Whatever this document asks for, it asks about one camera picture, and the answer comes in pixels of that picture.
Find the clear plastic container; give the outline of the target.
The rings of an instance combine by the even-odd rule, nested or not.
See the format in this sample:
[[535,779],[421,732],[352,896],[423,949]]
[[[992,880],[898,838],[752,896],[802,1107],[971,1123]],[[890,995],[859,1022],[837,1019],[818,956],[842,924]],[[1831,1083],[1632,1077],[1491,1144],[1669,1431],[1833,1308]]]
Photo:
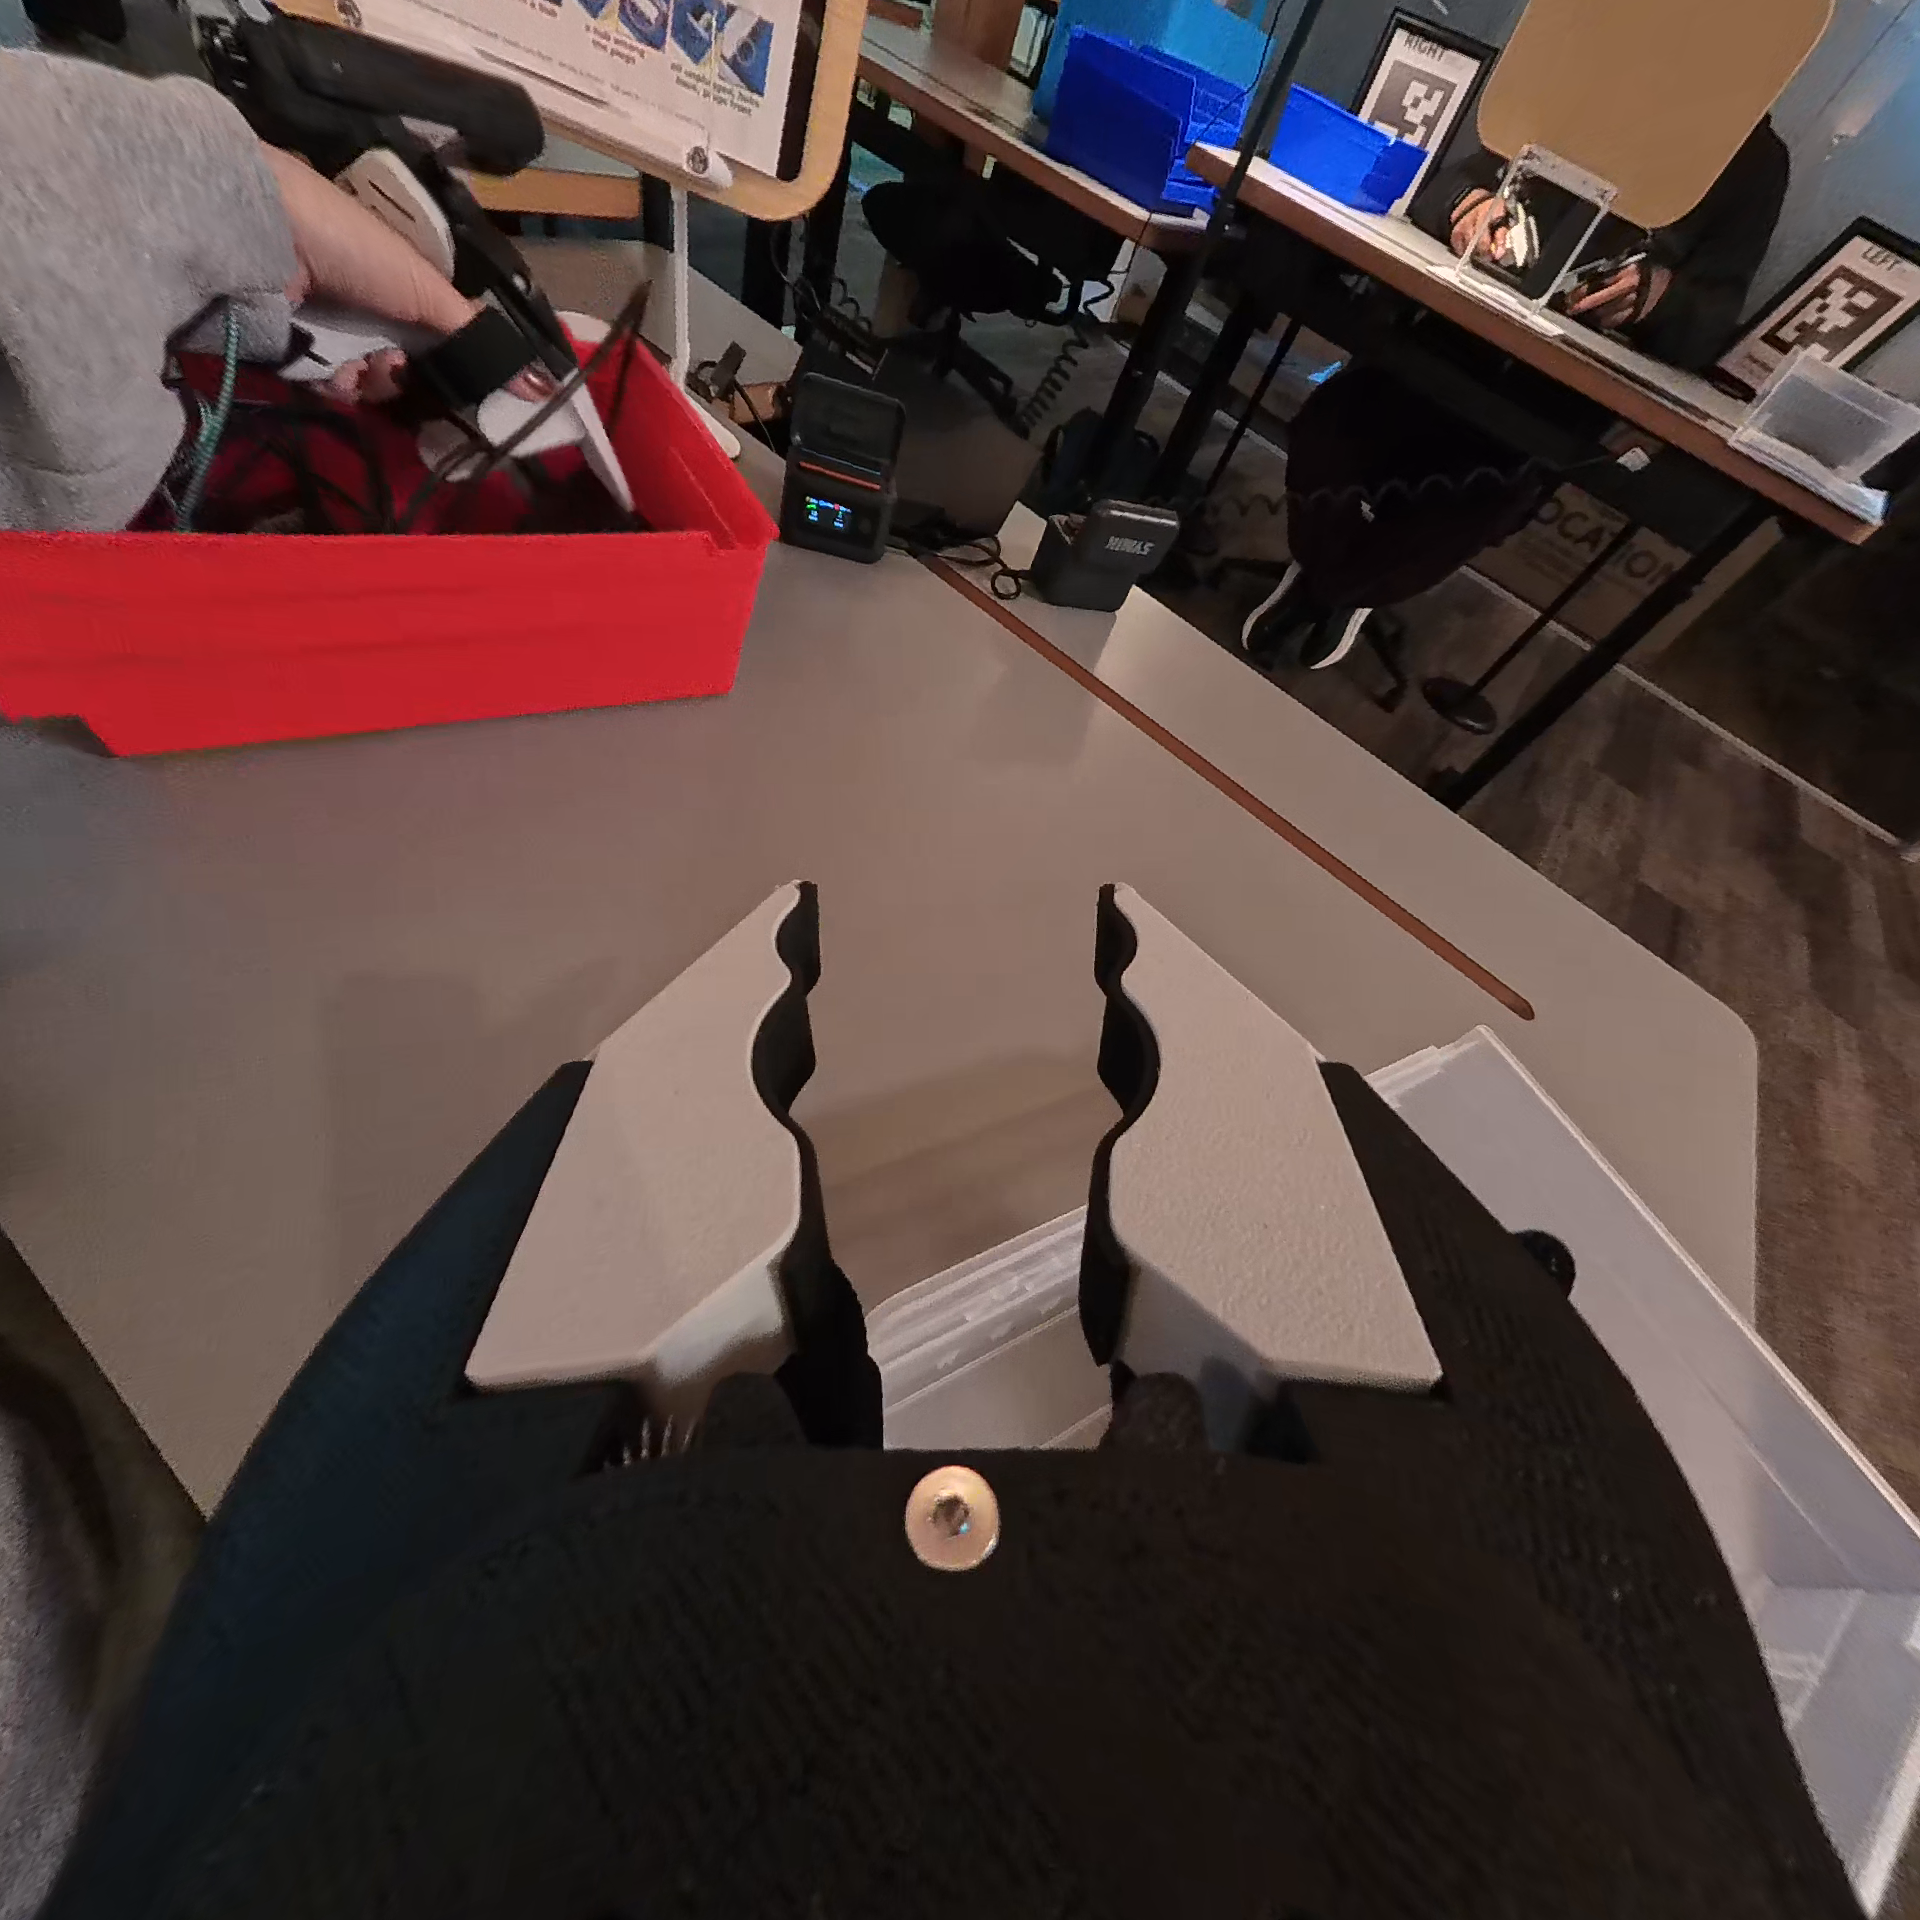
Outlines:
[[1810,347],[1768,377],[1731,437],[1731,448],[1879,526],[1889,494],[1869,476],[1917,438],[1919,406],[1839,368]]

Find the person's left forearm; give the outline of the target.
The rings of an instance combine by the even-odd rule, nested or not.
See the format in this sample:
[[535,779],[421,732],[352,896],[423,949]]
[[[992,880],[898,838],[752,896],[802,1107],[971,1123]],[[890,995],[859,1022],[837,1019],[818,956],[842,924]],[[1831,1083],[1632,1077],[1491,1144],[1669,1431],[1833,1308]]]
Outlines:
[[176,463],[181,345],[277,361],[294,228],[211,84],[3,57],[3,527],[120,532]]

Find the red plastic bin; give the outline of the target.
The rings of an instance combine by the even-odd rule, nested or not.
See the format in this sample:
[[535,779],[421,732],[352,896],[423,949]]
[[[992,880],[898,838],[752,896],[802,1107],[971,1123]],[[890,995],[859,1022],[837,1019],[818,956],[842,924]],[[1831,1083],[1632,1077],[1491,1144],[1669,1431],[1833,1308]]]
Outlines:
[[153,757],[727,695],[776,521],[649,349],[591,393],[637,532],[528,532],[503,472],[423,531],[358,532],[369,461],[425,480],[409,433],[359,413],[369,453],[312,443],[329,532],[5,534],[5,717]]

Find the person's grey clothing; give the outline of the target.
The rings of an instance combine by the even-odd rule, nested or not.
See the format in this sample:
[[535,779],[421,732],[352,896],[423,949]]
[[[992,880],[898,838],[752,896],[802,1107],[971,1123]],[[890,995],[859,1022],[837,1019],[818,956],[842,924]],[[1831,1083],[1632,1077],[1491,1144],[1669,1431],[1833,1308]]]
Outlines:
[[37,1916],[205,1518],[3,1241],[3,1916]]

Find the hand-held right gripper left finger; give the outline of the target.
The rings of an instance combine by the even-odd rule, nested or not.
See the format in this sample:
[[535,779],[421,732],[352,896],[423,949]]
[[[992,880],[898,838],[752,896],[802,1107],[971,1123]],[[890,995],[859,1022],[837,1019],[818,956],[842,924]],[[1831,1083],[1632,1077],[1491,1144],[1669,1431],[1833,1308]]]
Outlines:
[[818,889],[785,881],[597,1046],[470,1387],[616,1382],[691,1429],[715,1384],[760,1374],[813,1443],[880,1444],[867,1313],[795,1116],[821,972]]

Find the person's left hand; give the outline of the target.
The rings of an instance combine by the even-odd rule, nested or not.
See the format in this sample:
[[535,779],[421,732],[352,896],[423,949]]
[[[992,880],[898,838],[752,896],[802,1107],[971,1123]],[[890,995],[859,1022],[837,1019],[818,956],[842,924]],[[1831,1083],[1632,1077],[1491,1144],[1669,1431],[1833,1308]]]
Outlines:
[[[482,312],[482,302],[463,295],[454,280],[415,251],[376,213],[323,179],[307,159],[261,141],[286,215],[295,248],[295,272],[286,299],[298,311],[312,302],[361,315],[384,327],[383,339],[413,340],[432,336],[443,343]],[[341,401],[393,406],[409,384],[409,358],[400,347],[381,347],[337,364],[325,377],[299,327],[290,328],[282,369],[304,368],[320,389]],[[507,381],[520,399],[547,399],[559,389],[541,366],[523,368]]]

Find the framed black white marker tag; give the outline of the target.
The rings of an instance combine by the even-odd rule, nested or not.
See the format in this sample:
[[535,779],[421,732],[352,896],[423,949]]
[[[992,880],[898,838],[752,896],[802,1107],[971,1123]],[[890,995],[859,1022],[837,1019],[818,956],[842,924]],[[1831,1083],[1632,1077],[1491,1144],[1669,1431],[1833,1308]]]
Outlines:
[[1354,115],[1441,159],[1502,54],[1499,39],[1438,4],[1390,4],[1351,97]]
[[1917,311],[1919,241],[1864,215],[1759,304],[1707,380],[1754,399],[1800,351],[1831,368],[1856,368],[1912,324]]

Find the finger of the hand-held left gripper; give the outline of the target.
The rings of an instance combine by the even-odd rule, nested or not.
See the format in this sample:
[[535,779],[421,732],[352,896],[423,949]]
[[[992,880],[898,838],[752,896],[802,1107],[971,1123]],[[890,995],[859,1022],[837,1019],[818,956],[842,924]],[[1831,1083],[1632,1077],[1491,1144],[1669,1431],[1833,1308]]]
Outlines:
[[[597,349],[599,345],[605,345],[611,339],[613,327],[611,327],[611,321],[605,321],[595,315],[584,312],[584,311],[568,311],[566,309],[566,332],[568,332],[568,339],[579,347],[579,356],[585,364],[585,358],[593,356],[591,349]],[[607,428],[607,423],[605,423],[605,419],[597,408],[597,401],[593,399],[593,393],[589,391],[585,381],[584,381],[581,393],[574,401],[574,413],[579,419],[581,448],[584,448],[584,457],[585,457],[589,469],[605,485],[605,488],[608,491],[608,495],[616,500],[616,505],[621,509],[637,511],[634,488],[629,485],[629,478],[626,478],[625,465],[618,457],[613,438],[608,437],[608,428]]]
[[579,451],[589,443],[576,404],[552,413],[545,406],[545,399],[485,399],[473,419],[429,421],[417,431],[421,465],[429,472],[443,472],[451,485],[464,485],[511,443],[511,461]]

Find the wooden board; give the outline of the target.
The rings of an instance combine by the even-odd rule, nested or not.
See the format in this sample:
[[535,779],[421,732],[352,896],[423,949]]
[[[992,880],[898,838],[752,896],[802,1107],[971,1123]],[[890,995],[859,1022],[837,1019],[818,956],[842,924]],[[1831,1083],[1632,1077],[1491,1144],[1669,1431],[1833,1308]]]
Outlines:
[[[277,4],[277,9],[349,28],[338,4],[295,3]],[[730,182],[719,182],[666,159],[637,159],[613,152],[607,141],[566,124],[554,124],[537,111],[545,127],[542,156],[514,176],[472,174],[473,195],[482,207],[499,213],[554,213],[629,221],[641,215],[641,180],[651,179],[682,185],[691,197],[733,207],[757,221],[777,224],[802,215],[827,190],[845,150],[870,11],[859,3],[802,7],[807,19],[800,29],[785,150],[776,176],[741,168],[733,174]]]

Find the light blue box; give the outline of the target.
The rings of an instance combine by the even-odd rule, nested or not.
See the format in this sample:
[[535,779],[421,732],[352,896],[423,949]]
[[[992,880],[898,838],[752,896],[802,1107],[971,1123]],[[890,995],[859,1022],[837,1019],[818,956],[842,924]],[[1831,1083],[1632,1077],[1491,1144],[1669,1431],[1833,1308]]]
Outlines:
[[1250,89],[1278,57],[1277,48],[1286,46],[1304,4],[1280,4],[1277,29],[1264,22],[1269,9],[1272,4],[1248,4],[1242,14],[1234,4],[1219,3],[1062,3],[1033,93],[1033,115],[1043,124],[1053,119],[1070,36],[1077,29],[1145,46]]

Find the cardboard box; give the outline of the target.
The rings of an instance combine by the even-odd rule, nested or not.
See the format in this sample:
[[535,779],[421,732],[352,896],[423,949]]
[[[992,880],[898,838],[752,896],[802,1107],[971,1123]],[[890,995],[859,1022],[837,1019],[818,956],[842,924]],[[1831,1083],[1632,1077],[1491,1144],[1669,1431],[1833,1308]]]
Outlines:
[[1632,537],[1623,527],[1621,509],[1563,485],[1519,532],[1482,550],[1471,571],[1537,612],[1575,584],[1558,621],[1583,640],[1600,640],[1689,559],[1686,545],[1648,527]]

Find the clear plastic bin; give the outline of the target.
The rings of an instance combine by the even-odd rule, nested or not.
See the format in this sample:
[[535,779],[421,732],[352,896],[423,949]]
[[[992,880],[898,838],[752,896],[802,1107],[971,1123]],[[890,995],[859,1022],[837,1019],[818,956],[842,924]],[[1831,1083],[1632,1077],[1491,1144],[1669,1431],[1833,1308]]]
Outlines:
[[[1864,1908],[1919,1793],[1919,1524],[1771,1347],[1487,1029],[1370,1077],[1511,1230],[1573,1257],[1573,1308],[1712,1527],[1783,1727]],[[1087,1211],[870,1313],[890,1449],[1087,1449],[1110,1387],[1077,1317]]]

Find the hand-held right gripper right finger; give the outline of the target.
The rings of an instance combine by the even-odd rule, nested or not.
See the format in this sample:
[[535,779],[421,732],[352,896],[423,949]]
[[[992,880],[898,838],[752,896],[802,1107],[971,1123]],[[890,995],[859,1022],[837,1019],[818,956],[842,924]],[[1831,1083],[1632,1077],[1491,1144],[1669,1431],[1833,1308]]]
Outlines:
[[1168,1376],[1245,1449],[1294,1384],[1430,1397],[1443,1363],[1329,1088],[1329,1061],[1127,881],[1095,902],[1079,1320],[1112,1400]]

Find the dark blue plastic bin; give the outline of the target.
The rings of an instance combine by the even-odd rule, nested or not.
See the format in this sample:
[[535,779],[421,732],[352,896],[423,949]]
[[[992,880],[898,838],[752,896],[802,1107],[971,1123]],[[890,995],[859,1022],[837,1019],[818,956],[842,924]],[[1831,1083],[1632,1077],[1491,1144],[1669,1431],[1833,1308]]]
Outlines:
[[1430,150],[1301,84],[1288,89],[1264,158],[1337,206],[1387,215],[1416,190]]
[[1198,141],[1230,143],[1248,103],[1246,84],[1074,24],[1043,149],[1149,213],[1208,213],[1216,190],[1186,156]]

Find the clear acrylic box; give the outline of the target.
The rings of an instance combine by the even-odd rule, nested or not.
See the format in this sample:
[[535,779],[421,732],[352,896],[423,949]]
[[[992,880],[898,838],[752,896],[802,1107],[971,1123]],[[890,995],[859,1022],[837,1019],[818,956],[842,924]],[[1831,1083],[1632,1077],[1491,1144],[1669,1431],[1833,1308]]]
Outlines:
[[1613,179],[1529,141],[1502,163],[1491,187],[1471,187],[1453,207],[1447,232],[1459,269],[1546,312],[1579,284],[1616,198]]

